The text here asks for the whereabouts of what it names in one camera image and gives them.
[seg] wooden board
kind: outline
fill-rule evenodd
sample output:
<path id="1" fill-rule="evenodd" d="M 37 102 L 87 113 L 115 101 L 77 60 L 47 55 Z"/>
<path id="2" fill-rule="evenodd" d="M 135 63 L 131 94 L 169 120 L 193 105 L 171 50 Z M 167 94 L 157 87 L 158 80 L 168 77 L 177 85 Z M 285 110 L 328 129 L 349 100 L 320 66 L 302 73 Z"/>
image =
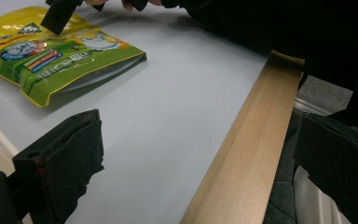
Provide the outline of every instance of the wooden board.
<path id="1" fill-rule="evenodd" d="M 303 60 L 272 51 L 181 223 L 262 223 Z"/>

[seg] white tabletop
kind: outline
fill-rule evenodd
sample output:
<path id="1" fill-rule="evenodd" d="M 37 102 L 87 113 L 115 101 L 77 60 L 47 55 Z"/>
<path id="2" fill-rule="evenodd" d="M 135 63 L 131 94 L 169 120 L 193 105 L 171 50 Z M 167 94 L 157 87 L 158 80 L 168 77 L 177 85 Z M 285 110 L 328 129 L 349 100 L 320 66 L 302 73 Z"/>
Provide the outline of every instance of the white tabletop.
<path id="1" fill-rule="evenodd" d="M 43 0 L 0 0 L 0 15 Z M 142 49 L 147 61 L 97 88 L 62 93 L 39 108 L 0 78 L 0 131 L 22 150 L 64 119 L 99 109 L 105 169 L 67 223 L 179 223 L 253 87 L 267 55 L 211 35 L 183 9 L 76 11 Z"/>

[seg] black jacket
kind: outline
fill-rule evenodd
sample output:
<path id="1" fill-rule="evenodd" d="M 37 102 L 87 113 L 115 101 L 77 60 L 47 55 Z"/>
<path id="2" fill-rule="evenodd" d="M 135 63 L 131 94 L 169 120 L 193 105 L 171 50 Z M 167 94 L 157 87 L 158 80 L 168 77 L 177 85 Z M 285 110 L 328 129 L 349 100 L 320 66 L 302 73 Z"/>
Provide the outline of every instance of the black jacket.
<path id="1" fill-rule="evenodd" d="M 353 89 L 358 71 L 358 1 L 162 0 L 221 35 L 306 59 L 316 77 Z"/>

